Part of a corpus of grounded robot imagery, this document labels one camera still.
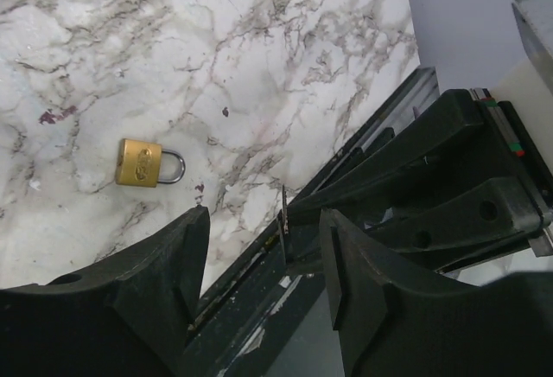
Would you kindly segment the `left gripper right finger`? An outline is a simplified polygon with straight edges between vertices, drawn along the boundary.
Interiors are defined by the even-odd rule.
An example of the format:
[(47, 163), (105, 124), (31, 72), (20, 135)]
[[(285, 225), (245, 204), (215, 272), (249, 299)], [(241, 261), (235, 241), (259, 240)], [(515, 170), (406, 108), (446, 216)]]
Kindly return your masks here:
[(472, 286), (416, 265), (336, 210), (321, 212), (319, 230), (346, 375), (551, 375), (550, 273)]

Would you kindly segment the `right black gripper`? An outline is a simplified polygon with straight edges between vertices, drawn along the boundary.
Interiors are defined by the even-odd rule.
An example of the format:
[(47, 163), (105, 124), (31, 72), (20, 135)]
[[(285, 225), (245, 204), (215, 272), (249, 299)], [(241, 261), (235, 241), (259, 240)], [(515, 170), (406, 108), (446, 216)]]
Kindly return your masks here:
[[(505, 177), (505, 145), (518, 178)], [(535, 255), (552, 254), (552, 174), (512, 102), (485, 88), (444, 92), (337, 181), (290, 204), (289, 225), (316, 226), (324, 210), (377, 226), (371, 238), (434, 271), (527, 240)]]

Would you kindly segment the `black headed key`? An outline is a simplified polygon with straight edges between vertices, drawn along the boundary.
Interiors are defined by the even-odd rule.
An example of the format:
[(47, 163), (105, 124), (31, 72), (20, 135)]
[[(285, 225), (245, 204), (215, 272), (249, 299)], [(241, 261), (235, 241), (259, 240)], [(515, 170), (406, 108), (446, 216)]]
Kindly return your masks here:
[(282, 208), (277, 216), (279, 239), (281, 248), (283, 250), (284, 263), (287, 269), (291, 268), (296, 262), (296, 256), (294, 247), (292, 244), (292, 237), (290, 234), (289, 217), (288, 217), (288, 201), (286, 188), (284, 185), (281, 187)]

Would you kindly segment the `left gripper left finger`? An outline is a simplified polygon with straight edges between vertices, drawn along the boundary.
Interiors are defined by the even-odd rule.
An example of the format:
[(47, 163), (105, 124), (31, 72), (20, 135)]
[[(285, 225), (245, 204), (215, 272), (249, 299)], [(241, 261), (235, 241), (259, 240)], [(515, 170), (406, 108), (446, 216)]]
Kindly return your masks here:
[(197, 206), (86, 268), (3, 290), (2, 375), (187, 375), (209, 234)]

